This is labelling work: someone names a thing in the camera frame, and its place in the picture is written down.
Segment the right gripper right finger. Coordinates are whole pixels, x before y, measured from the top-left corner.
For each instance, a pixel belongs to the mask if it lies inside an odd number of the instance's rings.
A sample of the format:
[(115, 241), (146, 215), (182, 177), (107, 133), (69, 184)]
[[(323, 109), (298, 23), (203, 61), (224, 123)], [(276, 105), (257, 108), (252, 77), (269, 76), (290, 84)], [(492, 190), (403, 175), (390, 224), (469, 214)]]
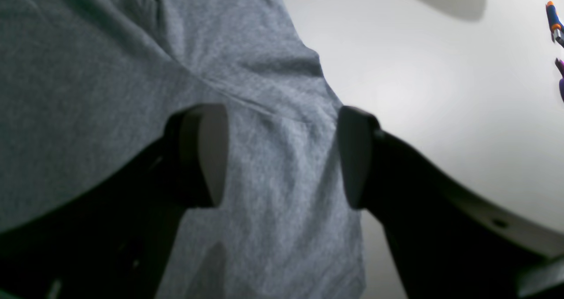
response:
[(381, 223), (410, 299), (561, 299), (564, 237), (472, 193), (355, 107), (338, 113), (347, 202)]

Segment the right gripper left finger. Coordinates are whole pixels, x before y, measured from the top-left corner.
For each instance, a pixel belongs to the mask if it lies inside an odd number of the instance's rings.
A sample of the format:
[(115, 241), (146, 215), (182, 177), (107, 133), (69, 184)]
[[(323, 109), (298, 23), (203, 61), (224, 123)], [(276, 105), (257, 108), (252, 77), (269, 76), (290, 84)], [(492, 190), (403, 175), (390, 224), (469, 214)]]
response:
[(219, 207), (223, 104), (172, 115), (163, 136), (107, 180), (1, 235), (3, 299), (152, 299), (188, 209)]

